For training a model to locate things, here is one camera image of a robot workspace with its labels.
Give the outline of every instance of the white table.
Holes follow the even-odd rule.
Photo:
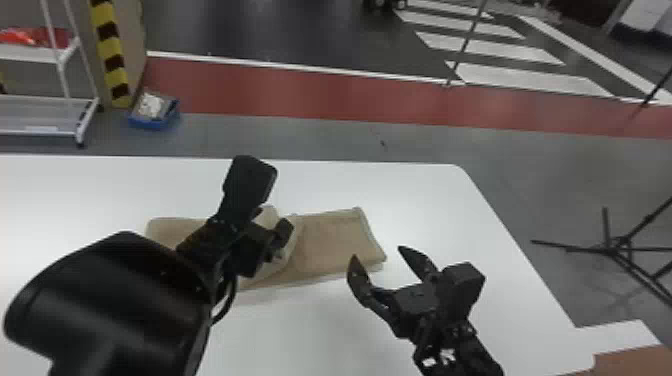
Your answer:
[[[476,186],[456,166],[272,161],[281,214],[361,206],[388,254],[374,283],[416,282],[398,244],[439,267],[471,261],[487,281],[471,321],[508,376],[592,368],[591,348]],[[206,217],[229,161],[0,156],[0,310],[61,256],[158,216]],[[412,345],[337,279],[241,294],[210,338],[199,376],[419,375]],[[45,375],[48,361],[0,340],[0,374]]]

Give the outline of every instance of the wall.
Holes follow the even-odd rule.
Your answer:
[[[651,31],[672,5],[672,0],[634,0],[620,23],[641,31]]]

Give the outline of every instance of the red floor stripe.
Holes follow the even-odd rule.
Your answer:
[[[672,108],[483,87],[150,58],[144,86],[181,110],[256,116],[672,138]]]

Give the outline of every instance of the yellow and black striped post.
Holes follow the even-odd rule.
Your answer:
[[[7,89],[5,89],[5,80],[0,72],[0,94],[7,94]]]
[[[128,108],[131,91],[124,66],[119,29],[112,0],[90,0],[91,21],[98,38],[98,56],[103,64],[105,84],[112,98],[112,106]]]

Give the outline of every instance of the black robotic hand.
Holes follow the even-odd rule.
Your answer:
[[[424,254],[399,252],[421,283],[387,290],[371,283],[357,256],[348,267],[355,298],[388,323],[395,336],[416,346],[413,361],[425,376],[503,376],[476,337],[468,316],[485,277],[470,263],[439,271]]]

